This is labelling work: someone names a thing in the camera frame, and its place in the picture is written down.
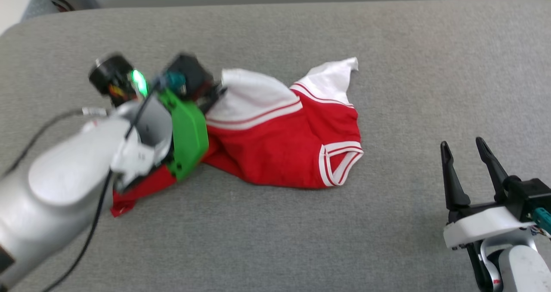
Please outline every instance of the gray fabric table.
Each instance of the gray fabric table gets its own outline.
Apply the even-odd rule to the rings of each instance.
[[[449,0],[106,9],[33,19],[0,37],[4,169],[60,111],[108,106],[87,82],[122,51],[147,76],[177,51],[286,84],[357,56],[350,101],[364,157],[346,185],[305,191],[246,184],[209,166],[104,215],[57,291],[476,291],[468,255],[446,249],[439,143],[473,202],[492,199],[474,138],[504,168],[551,183],[551,1]],[[33,152],[76,131],[71,121]],[[36,291],[75,259],[84,235],[14,291]],[[551,243],[539,250],[551,261]]]

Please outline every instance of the cable connector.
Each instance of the cable connector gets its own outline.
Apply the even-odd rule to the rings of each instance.
[[[545,208],[536,208],[532,214],[532,219],[544,231],[551,231],[551,214]]]
[[[121,191],[137,177],[149,174],[154,163],[155,149],[140,143],[137,137],[123,139],[110,166],[112,171],[122,174],[115,189]]]
[[[159,90],[169,88],[175,94],[183,96],[187,94],[186,77],[183,74],[168,71],[158,76],[155,81],[159,83]]]
[[[107,117],[107,109],[97,107],[84,107],[82,108],[83,115],[91,115],[93,117]]]

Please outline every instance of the teal connector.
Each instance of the teal connector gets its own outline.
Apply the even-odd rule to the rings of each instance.
[[[168,71],[165,74],[165,82],[168,88],[175,94],[186,94],[186,77],[177,72]]]
[[[532,219],[542,229],[551,233],[551,214],[544,208],[536,208],[532,214]]]

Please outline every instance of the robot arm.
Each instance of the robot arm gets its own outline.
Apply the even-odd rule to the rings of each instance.
[[[125,194],[160,168],[181,180],[208,149],[203,114],[224,90],[195,57],[179,55],[155,93],[119,54],[96,61],[90,81],[116,105],[110,116],[0,180],[0,292],[97,223],[113,191]]]
[[[549,230],[551,189],[539,179],[508,176],[484,139],[477,137],[480,158],[494,184],[494,202],[470,205],[453,168],[447,143],[441,156],[449,210],[444,240],[448,248],[467,249],[482,292],[547,292],[551,272],[539,255],[531,228]],[[496,246],[508,246],[495,250]]]

